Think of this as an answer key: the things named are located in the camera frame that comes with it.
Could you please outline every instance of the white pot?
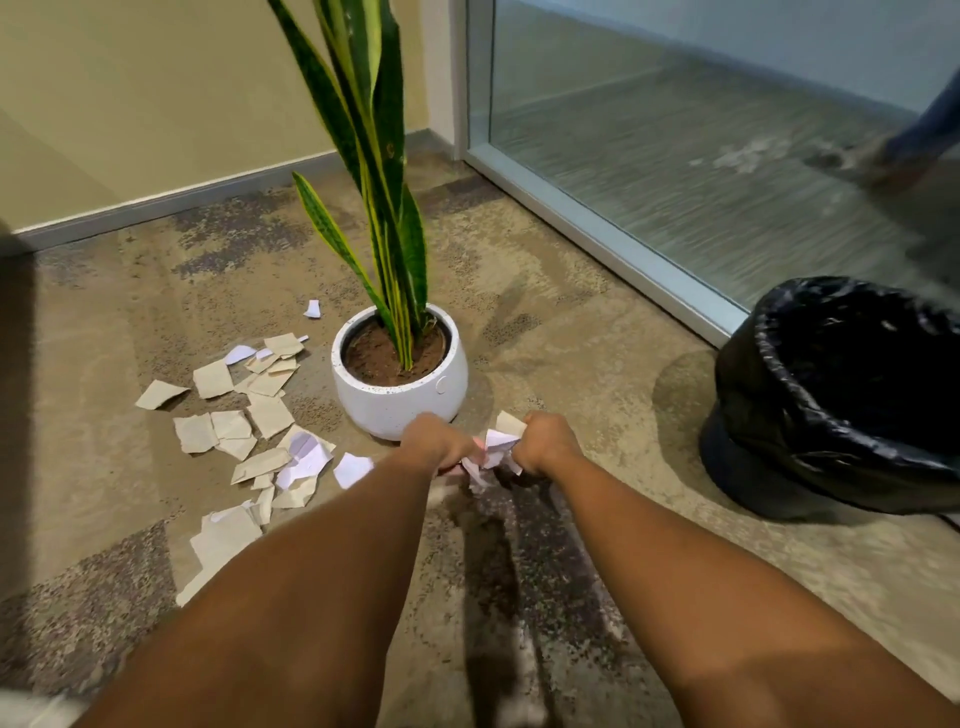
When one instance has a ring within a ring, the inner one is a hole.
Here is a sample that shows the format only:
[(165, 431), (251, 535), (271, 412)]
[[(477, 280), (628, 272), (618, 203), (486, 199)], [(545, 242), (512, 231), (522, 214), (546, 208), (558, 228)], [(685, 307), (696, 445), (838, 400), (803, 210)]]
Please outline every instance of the white pot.
[(398, 387), (364, 384), (347, 371), (341, 352), (352, 333), (376, 313), (371, 306), (347, 321), (333, 340), (333, 379), (340, 404), (358, 426), (383, 440), (400, 439), (403, 428), (421, 412), (433, 412), (450, 422), (467, 396), (468, 366), (460, 332), (453, 319), (432, 303), (426, 308), (443, 323), (449, 348), (444, 361), (423, 379)]

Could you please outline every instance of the hand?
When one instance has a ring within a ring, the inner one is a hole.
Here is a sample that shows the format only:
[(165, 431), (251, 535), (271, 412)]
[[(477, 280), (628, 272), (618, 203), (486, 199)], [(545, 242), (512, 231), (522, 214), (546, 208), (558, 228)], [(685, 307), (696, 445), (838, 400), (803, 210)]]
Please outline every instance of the hand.
[(400, 450), (423, 458), (434, 470), (441, 471), (452, 468), (465, 457), (478, 465), (487, 457), (472, 437), (429, 412), (417, 415), (403, 430)]
[(563, 415), (530, 412), (523, 437), (514, 446), (514, 460), (532, 475), (555, 477), (557, 468), (570, 457), (583, 457), (577, 436)]

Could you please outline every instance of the trash bin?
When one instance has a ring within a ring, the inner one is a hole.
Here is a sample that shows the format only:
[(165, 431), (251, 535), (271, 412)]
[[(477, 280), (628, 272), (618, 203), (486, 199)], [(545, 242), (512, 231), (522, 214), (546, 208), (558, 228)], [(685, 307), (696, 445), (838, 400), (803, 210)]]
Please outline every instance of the trash bin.
[(720, 350), (713, 481), (777, 520), (960, 511), (960, 317), (861, 280), (789, 280)]

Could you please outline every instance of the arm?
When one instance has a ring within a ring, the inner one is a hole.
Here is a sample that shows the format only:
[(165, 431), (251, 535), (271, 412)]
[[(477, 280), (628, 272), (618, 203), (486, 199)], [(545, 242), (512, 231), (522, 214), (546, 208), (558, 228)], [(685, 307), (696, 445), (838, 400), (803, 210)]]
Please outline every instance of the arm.
[(420, 415), (350, 490), (244, 549), (77, 728), (373, 726), (430, 480), (467, 435)]
[(559, 415), (514, 448), (564, 493), (593, 563), (689, 728), (960, 725), (960, 712), (816, 596), (624, 485)]

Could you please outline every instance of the baseboard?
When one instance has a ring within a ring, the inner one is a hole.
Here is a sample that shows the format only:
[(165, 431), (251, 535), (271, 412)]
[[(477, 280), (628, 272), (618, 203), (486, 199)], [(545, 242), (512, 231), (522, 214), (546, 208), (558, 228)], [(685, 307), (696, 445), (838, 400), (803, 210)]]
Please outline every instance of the baseboard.
[[(431, 129), (409, 132), (406, 136), (406, 146), (408, 153), (430, 151), (453, 158), (453, 145)], [(220, 202), (237, 195), (289, 184), (290, 173), (294, 170), (313, 176), (333, 172), (343, 167), (335, 151), (324, 152), (212, 182), (131, 200), (120, 205), (103, 207), (61, 220), (32, 225), (13, 231), (12, 234), (0, 235), (0, 256), (35, 253), (104, 232), (128, 228), (158, 217), (173, 215), (193, 207)]]
[(540, 8), (543, 11), (565, 15), (573, 20), (587, 23), (588, 25), (593, 25), (597, 28), (605, 28), (607, 30), (620, 33), (623, 36), (632, 36), (638, 40), (643, 40), (663, 48), (680, 51), (692, 56), (693, 58), (700, 59), (701, 61), (724, 65), (735, 71), (740, 71), (746, 75), (754, 76), (755, 78), (770, 81), (778, 85), (799, 88), (817, 96), (829, 98), (841, 104), (858, 108), (871, 115), (886, 119), (895, 126), (905, 126), (916, 119), (919, 115), (912, 109), (907, 109), (905, 107), (900, 107), (883, 101), (877, 101), (876, 99), (871, 99), (867, 96), (861, 96), (852, 91), (847, 91), (844, 88), (822, 84), (817, 81), (811, 81), (803, 76), (795, 76), (785, 71), (778, 71), (774, 68), (768, 68), (767, 66), (760, 65), (758, 63), (744, 61), (735, 56), (729, 56), (717, 51), (711, 51), (708, 48), (703, 48), (691, 43), (680, 42), (673, 38), (662, 36), (659, 33), (648, 31), (645, 28), (641, 28), (637, 25), (623, 23), (607, 17), (594, 15), (590, 12), (568, 8), (560, 5), (559, 3), (553, 2), (552, 0), (523, 0), (523, 2), (527, 5), (534, 6), (535, 8)]

